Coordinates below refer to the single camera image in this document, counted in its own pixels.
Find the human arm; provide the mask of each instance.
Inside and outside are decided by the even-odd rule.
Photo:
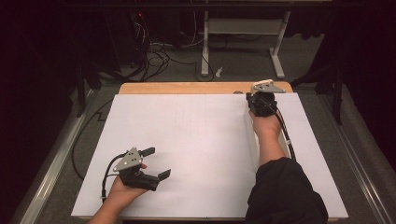
[[[112,224],[116,223],[119,214],[125,209],[129,204],[131,204],[137,197],[147,192],[146,189],[132,189],[122,184],[122,181],[117,176],[114,179],[113,186],[110,192],[90,220],[90,224]]]
[[[303,168],[286,158],[278,143],[281,128],[276,116],[249,113],[259,138],[261,166],[248,199],[245,223],[326,223],[329,216],[320,195],[313,191]]]
[[[259,138],[260,165],[285,157],[285,152],[277,140],[281,127],[276,116],[256,117],[251,111],[249,115],[253,120],[253,130]]]

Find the white surface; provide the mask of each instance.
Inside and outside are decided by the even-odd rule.
[[[297,161],[330,217],[347,212],[318,148],[297,94],[277,94]],[[107,117],[72,216],[91,217],[101,205],[109,162],[131,147],[156,147],[145,158],[148,175],[172,169],[157,191],[124,210],[122,217],[244,217],[255,182],[243,94],[117,95]],[[107,180],[107,191],[113,178]]]

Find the forearm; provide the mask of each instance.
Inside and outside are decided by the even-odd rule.
[[[259,136],[259,145],[260,165],[263,165],[268,161],[275,161],[286,156],[277,140],[277,135],[274,133],[267,133],[265,135]]]
[[[113,224],[117,222],[119,214],[122,209],[106,200],[100,209],[96,212],[93,218],[90,220],[90,224]]]

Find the electronic equipment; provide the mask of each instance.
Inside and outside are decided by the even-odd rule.
[[[113,168],[114,172],[119,172],[122,184],[130,188],[149,189],[155,191],[161,181],[168,178],[171,170],[164,171],[158,176],[145,175],[140,169],[142,168],[143,158],[155,153],[155,147],[149,147],[145,150],[137,150],[136,147],[116,156],[108,165],[105,177],[102,182],[102,200],[106,199],[106,180],[109,176],[108,172],[111,165],[117,159],[121,161]]]
[[[274,92],[284,93],[285,90],[274,86],[272,79],[255,82],[247,93],[248,107],[256,117],[268,117],[277,111]]]

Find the black cable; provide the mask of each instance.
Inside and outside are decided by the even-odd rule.
[[[107,169],[105,172],[105,177],[103,177],[103,181],[102,181],[102,197],[101,197],[102,203],[104,203],[106,200],[106,181],[107,181],[107,177],[109,176],[108,172],[110,171],[111,165],[113,164],[114,161],[116,161],[120,158],[123,158],[127,153],[128,152],[125,152],[125,153],[122,153],[122,154],[116,156],[115,158],[113,158],[113,160],[111,160],[110,164],[107,166]]]
[[[282,116],[282,114],[280,113],[279,108],[277,109],[277,111],[279,111],[279,114],[280,114],[280,116],[282,116],[282,118],[276,113],[276,111],[275,111],[271,106],[269,106],[269,105],[267,104],[267,102],[265,102],[265,101],[264,101],[263,99],[261,99],[261,98],[259,98],[259,99],[260,99],[260,101],[262,101],[263,103],[265,103],[265,105],[266,105],[268,108],[270,108],[271,111],[272,111],[272,112],[274,113],[274,115],[276,116],[277,120],[278,120],[279,123],[280,123],[280,127],[281,127],[282,130],[283,130],[283,134],[285,134],[286,144],[288,145],[288,148],[289,148],[290,157],[291,157],[292,160],[297,161],[297,160],[296,160],[296,156],[295,156],[295,154],[294,154],[293,145],[291,144],[291,141],[290,141],[290,137],[289,137],[288,130],[286,129],[285,121],[282,119],[283,116]]]
[[[210,66],[210,63],[207,61],[207,59],[204,57],[204,55],[202,55],[202,58],[207,63],[207,66],[209,67],[209,71],[212,74],[212,78],[210,78],[209,80],[202,80],[198,76],[195,76],[195,77],[197,78],[198,81],[210,82],[210,81],[212,81],[215,78],[215,73],[213,72],[212,67]]]
[[[72,155],[71,155],[71,160],[72,160],[72,165],[73,165],[73,169],[76,173],[76,175],[81,179],[84,180],[84,177],[82,176],[82,174],[78,171],[77,166],[76,166],[76,162],[75,162],[75,151],[76,151],[76,144],[79,140],[79,138],[82,136],[82,133],[84,133],[85,129],[87,128],[88,124],[90,124],[91,120],[95,117],[95,115],[99,115],[99,118],[97,121],[105,121],[105,119],[101,119],[102,117],[102,112],[100,112],[101,109],[103,109],[106,105],[108,105],[110,102],[112,102],[113,99],[105,102],[101,107],[99,107],[99,109],[97,109],[93,115],[88,119],[88,121],[85,123],[84,127],[79,131],[78,136],[76,138],[76,141],[73,143],[72,146]]]
[[[131,74],[127,75],[127,77],[135,77],[135,76],[137,76],[139,73],[141,73],[145,69],[146,66],[147,66],[146,65],[146,60],[143,60],[139,64],[139,67],[135,71],[133,71]]]
[[[167,53],[166,53],[166,48],[165,45],[156,45],[159,46],[160,48],[157,49],[156,51],[152,51],[151,54],[156,55],[157,57],[152,57],[152,58],[147,58],[148,60],[148,64],[150,66],[153,67],[158,67],[157,71],[154,72],[151,75],[148,75],[148,72],[145,73],[145,75],[142,76],[142,78],[140,79],[140,81],[147,81],[152,77],[158,76],[160,73],[162,73],[163,71],[166,70],[166,68],[169,66],[169,62],[175,62],[175,63],[180,63],[180,64],[186,64],[186,65],[194,65],[194,74],[196,74],[196,67],[197,67],[197,63],[183,63],[177,60],[172,59]],[[155,59],[160,59],[161,60],[161,64],[153,64],[151,61],[155,60]]]
[[[143,70],[144,72],[143,72],[143,75],[142,75],[142,77],[141,78],[139,78],[139,82],[143,82],[144,81],[144,79],[145,79],[145,77],[146,77],[146,75],[147,75],[147,73],[148,73],[148,71],[149,71],[149,59],[148,59],[148,56],[147,56],[147,53],[145,54],[145,57],[144,57],[144,60],[145,60],[145,69]]]

